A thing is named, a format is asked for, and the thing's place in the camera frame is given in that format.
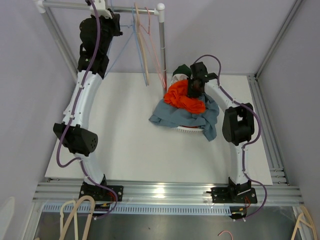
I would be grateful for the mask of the green white t shirt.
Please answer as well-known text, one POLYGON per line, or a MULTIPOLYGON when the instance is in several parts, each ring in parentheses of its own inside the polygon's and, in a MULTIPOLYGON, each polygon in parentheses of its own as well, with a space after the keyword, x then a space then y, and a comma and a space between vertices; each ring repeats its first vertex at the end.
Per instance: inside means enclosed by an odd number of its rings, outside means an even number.
POLYGON ((170 84, 173 85, 178 81, 187 80, 191 76, 191 69, 185 64, 180 65, 177 67, 176 70, 173 71, 170 84))

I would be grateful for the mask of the orange t shirt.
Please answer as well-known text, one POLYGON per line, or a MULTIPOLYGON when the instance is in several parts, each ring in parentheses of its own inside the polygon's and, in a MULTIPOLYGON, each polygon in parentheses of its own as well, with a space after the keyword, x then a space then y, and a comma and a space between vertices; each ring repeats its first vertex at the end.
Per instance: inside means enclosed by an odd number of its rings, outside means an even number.
POLYGON ((187 110, 192 114, 202 114, 205 112, 205 103, 198 98, 190 98, 188 93, 188 80, 179 80, 172 84, 167 93, 164 95, 163 100, 166 104, 178 109, 187 110))

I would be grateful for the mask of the beige wooden hanger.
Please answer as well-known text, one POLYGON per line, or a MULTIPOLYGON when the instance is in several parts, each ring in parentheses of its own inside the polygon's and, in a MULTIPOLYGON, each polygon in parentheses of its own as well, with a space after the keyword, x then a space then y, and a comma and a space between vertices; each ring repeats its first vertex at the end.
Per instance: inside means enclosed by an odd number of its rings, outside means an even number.
POLYGON ((138 5, 136 2, 134 2, 133 6, 134 6, 134 10, 135 10, 135 20, 136 20, 136 25, 137 25, 136 28, 137 28, 137 33, 138 33, 138 41, 139 41, 139 45, 140 45, 141 52, 142 52, 142 60, 143 60, 143 65, 144 65, 144 69, 145 69, 145 73, 146 73, 147 86, 149 86, 150 80, 149 80, 147 55, 146 55, 146 49, 144 46, 143 35, 142 35, 141 29, 140 29, 140 26, 141 26, 140 13, 139 13, 139 8, 138 8, 138 5))

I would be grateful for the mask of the pink wire hanger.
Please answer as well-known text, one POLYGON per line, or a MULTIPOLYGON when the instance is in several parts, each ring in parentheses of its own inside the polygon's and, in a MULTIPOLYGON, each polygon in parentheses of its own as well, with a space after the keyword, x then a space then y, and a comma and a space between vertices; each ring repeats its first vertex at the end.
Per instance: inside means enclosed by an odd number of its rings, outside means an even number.
POLYGON ((149 38, 149 42, 150 42, 150 45, 152 47, 152 53, 151 53, 151 50, 149 49, 149 45, 146 43, 146 40, 144 39, 144 35, 142 35, 142 38, 144 40, 144 43, 146 44, 148 53, 149 53, 149 55, 151 57, 151 60, 152 60, 153 66, 154 66, 154 68, 156 70, 156 73, 158 75, 158 78, 161 81, 163 89, 165 89, 166 88, 165 78, 164 78, 164 75, 163 75, 162 70, 161 70, 160 60, 158 58, 158 54, 157 54, 157 51, 156 51, 156 46, 155 46, 155 43, 153 41, 153 37, 152 37, 152 34, 151 34, 151 12, 147 7, 145 7, 144 9, 147 11, 147 15, 148 15, 148 26, 147 26, 147 29, 146 29, 145 26, 142 23, 140 23, 139 27, 141 27, 144 30, 145 34, 149 38))

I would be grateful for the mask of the grey blue t shirt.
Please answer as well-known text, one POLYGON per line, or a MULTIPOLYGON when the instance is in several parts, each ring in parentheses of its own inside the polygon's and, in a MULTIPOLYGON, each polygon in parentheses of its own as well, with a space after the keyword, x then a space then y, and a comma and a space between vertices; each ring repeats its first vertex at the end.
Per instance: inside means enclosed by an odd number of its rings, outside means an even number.
POLYGON ((177 128, 195 127, 203 131, 204 136, 210 142, 217 137, 216 124, 220 108, 212 97, 207 94, 199 98, 204 103, 203 113, 190 113, 186 109, 176 108, 160 100, 153 111, 149 121, 157 126, 177 128))

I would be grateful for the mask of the light blue wire hanger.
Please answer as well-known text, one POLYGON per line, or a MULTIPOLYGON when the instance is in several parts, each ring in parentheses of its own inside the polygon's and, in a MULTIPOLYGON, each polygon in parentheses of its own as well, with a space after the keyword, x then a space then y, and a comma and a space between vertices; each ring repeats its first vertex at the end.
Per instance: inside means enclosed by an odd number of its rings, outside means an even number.
POLYGON ((137 52, 138 52, 141 73, 142 73, 143 78, 144 78, 144 83, 147 86, 148 85, 147 76, 146 76, 145 67, 144 67, 144 63, 143 63, 142 51, 141 51, 141 47, 140 47, 140 44, 139 44, 137 24, 136 24, 136 20, 135 20, 135 13, 134 13, 133 6, 131 7, 131 14, 132 14, 132 23, 133 23, 133 25, 132 25, 133 35, 134 35, 135 44, 136 44, 136 48, 137 48, 137 52))

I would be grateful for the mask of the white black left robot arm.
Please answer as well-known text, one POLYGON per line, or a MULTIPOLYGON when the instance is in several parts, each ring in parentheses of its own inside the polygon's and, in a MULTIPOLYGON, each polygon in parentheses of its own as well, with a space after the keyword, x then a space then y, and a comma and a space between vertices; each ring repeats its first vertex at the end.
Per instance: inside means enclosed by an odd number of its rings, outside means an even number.
POLYGON ((95 154, 99 137, 89 130, 94 99, 109 64, 107 53, 110 44, 113 37, 123 34, 120 15, 91 15, 80 23, 79 30, 81 45, 76 86, 62 122, 53 126, 53 132, 59 139, 56 163, 60 168, 66 168, 73 162, 79 162, 84 175, 79 193, 81 197, 89 195, 95 201, 120 202, 123 187, 107 184, 95 154))

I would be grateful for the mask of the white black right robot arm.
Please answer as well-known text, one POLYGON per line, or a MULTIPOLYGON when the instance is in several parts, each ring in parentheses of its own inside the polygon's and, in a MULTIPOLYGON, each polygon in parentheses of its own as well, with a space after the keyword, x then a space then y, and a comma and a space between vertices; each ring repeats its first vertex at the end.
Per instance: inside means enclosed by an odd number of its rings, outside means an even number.
POLYGON ((209 73, 203 62, 190 66, 191 77, 188 78, 187 96, 199 97, 207 94, 224 112, 222 135, 229 143, 231 171, 228 185, 212 187, 207 193, 214 204, 248 204, 256 203, 256 194, 252 181, 246 171, 245 144, 252 140, 255 133, 253 106, 236 103, 219 83, 219 76, 209 73))

